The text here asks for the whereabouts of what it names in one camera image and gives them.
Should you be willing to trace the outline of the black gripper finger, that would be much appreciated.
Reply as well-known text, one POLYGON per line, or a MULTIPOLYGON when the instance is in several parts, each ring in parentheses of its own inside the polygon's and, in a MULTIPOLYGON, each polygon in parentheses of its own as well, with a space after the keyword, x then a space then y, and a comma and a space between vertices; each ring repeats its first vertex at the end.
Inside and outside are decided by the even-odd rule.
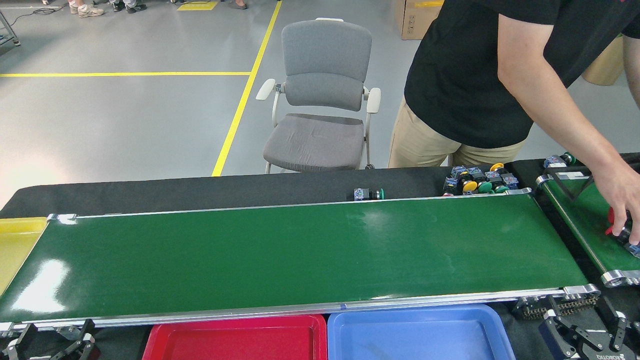
POLYGON ((13 339, 5 348, 5 360, 27 360, 25 352, 37 335, 37 326, 27 324, 18 338, 13 339))
POLYGON ((95 323, 85 320, 82 326, 57 326, 55 331, 71 341, 66 348, 55 353, 51 360, 98 360, 98 346, 94 338, 95 323))

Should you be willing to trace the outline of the person's right hand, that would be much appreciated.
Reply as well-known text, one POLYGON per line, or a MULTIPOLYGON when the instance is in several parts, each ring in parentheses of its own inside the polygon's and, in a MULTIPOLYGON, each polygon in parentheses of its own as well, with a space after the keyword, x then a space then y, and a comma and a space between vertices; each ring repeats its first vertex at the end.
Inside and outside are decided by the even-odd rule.
POLYGON ((613 210, 611 233, 619 236, 626 227, 628 215, 634 223, 639 221, 640 176, 620 157, 592 165, 591 170, 599 193, 613 210))

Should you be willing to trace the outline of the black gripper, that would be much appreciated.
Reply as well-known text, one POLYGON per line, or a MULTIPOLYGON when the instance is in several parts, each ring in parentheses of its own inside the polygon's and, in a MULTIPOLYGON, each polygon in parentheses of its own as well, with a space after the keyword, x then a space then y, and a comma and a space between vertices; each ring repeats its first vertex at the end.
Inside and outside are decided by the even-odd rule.
POLYGON ((631 350, 639 350, 639 322, 629 321, 604 295, 599 297, 599 317, 610 335, 608 347, 595 349, 587 330, 566 323, 555 310, 543 317, 539 332, 555 360, 630 360, 631 350))

